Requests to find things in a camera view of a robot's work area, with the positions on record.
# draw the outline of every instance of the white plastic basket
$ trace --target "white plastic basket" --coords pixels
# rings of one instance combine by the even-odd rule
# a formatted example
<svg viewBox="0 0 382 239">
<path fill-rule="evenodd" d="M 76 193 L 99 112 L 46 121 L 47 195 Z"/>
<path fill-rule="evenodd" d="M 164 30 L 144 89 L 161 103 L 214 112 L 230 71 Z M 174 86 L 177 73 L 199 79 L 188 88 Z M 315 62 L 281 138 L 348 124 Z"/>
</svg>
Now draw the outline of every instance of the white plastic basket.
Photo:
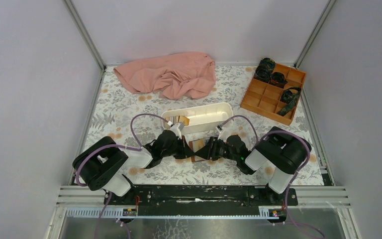
<svg viewBox="0 0 382 239">
<path fill-rule="evenodd" d="M 188 126 L 182 130 L 182 134 L 196 133 L 216 129 L 216 126 L 233 116 L 232 107 L 228 103 L 216 103 L 207 106 L 197 106 L 179 110 L 165 111 L 163 118 L 185 116 L 190 119 Z"/>
</svg>

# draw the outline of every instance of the floral tablecloth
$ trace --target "floral tablecloth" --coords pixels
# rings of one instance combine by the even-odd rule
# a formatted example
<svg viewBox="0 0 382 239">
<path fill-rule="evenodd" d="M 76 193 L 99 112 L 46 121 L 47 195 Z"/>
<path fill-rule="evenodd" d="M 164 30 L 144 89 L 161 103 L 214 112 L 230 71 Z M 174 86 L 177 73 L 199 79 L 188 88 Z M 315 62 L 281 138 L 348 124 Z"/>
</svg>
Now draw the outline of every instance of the floral tablecloth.
<svg viewBox="0 0 382 239">
<path fill-rule="evenodd" d="M 240 108 L 239 105 L 254 74 L 253 67 L 216 66 L 216 85 L 209 96 L 199 100 L 186 97 L 180 100 L 161 99 L 158 94 L 153 93 L 133 95 L 123 88 L 113 69 L 114 67 L 106 69 L 84 150 L 106 135 L 111 136 L 118 144 L 138 146 L 129 125 L 131 119 L 139 113 L 161 115 L 168 110 L 219 102 L 229 103 L 234 115 L 248 117 L 259 137 L 271 127 L 278 126 L 312 142 L 301 103 L 297 106 L 290 126 Z M 225 127 L 231 129 L 233 134 L 238 134 L 248 148 L 254 145 L 254 133 L 245 120 L 236 119 Z M 134 121 L 134 131 L 143 144 L 156 139 L 162 130 L 161 121 L 153 117 L 139 117 Z M 193 133 L 187 134 L 186 139 L 189 142 L 216 134 L 215 130 Z M 300 171 L 294 185 L 324 185 L 314 149 L 311 153 L 310 162 Z M 167 157 L 151 169 L 122 167 L 118 173 L 127 175 L 134 184 L 265 185 L 275 171 L 274 165 L 266 164 L 253 175 L 245 175 L 235 164 L 234 161 L 222 158 L 217 161 L 192 163 L 191 159 L 177 160 Z"/>
</svg>

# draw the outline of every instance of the small wooden object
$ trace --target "small wooden object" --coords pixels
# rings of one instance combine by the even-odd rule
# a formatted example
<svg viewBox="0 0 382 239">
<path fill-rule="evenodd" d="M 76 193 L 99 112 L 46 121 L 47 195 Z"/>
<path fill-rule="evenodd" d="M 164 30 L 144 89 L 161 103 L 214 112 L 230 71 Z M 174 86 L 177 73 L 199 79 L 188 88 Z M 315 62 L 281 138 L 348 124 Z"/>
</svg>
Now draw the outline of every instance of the small wooden object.
<svg viewBox="0 0 382 239">
<path fill-rule="evenodd" d="M 179 121 L 184 123 L 184 126 L 188 126 L 190 124 L 190 119 L 185 116 L 179 116 Z"/>
<path fill-rule="evenodd" d="M 283 91 L 290 87 L 301 87 L 302 89 L 306 73 L 278 63 L 276 63 L 273 72 L 281 72 L 285 75 L 287 84 L 284 89 L 253 78 L 241 102 L 241 107 L 277 122 L 290 125 L 295 115 L 296 107 L 285 116 L 278 115 L 277 112 L 286 106 L 285 103 L 280 101 L 280 98 Z"/>
</svg>

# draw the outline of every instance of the white wall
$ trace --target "white wall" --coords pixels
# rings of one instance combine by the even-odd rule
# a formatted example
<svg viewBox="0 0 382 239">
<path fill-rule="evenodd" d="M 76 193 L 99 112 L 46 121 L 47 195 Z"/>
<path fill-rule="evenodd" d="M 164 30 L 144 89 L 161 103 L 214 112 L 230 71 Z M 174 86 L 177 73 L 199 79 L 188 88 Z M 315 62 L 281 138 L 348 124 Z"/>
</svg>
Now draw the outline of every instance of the white wall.
<svg viewBox="0 0 382 239">
<path fill-rule="evenodd" d="M 382 238 L 382 1 L 337 1 L 301 68 L 362 237 Z"/>
<path fill-rule="evenodd" d="M 217 63 L 294 62 L 327 0 L 74 0 L 106 64 L 202 51 Z"/>
<path fill-rule="evenodd" d="M 61 0 L 0 1 L 0 239 L 43 237 L 98 79 Z"/>
</svg>

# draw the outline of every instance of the pink cloth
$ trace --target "pink cloth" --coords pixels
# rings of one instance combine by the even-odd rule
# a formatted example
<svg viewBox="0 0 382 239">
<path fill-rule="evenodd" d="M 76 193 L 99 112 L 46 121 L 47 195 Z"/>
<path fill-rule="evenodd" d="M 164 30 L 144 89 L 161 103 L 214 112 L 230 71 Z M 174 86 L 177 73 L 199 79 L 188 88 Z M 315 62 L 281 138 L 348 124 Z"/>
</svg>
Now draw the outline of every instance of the pink cloth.
<svg viewBox="0 0 382 239">
<path fill-rule="evenodd" d="M 115 68 L 121 84 L 131 93 L 157 93 L 172 100 L 199 99 L 216 83 L 214 60 L 205 53 L 189 52 L 136 60 Z"/>
</svg>

